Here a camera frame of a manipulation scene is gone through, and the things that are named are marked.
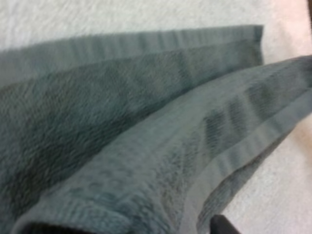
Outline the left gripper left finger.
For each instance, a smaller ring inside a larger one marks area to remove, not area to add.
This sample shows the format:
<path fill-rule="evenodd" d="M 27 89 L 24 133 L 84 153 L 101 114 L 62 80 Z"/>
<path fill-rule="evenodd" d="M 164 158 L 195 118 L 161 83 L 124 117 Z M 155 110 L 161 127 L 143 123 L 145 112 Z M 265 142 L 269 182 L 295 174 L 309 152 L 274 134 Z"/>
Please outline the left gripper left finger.
<path fill-rule="evenodd" d="M 44 223 L 33 223 L 27 226 L 28 234 L 81 234 L 81 230 L 63 227 L 58 225 L 50 225 Z"/>

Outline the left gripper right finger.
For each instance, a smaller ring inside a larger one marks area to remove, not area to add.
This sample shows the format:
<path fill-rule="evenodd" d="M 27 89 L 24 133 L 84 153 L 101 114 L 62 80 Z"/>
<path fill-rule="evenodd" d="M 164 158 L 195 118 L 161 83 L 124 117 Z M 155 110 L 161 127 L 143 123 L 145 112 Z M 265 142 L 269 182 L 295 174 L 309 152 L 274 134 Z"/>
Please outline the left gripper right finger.
<path fill-rule="evenodd" d="M 219 214 L 211 218 L 211 234 L 240 234 L 240 232 L 224 215 Z"/>

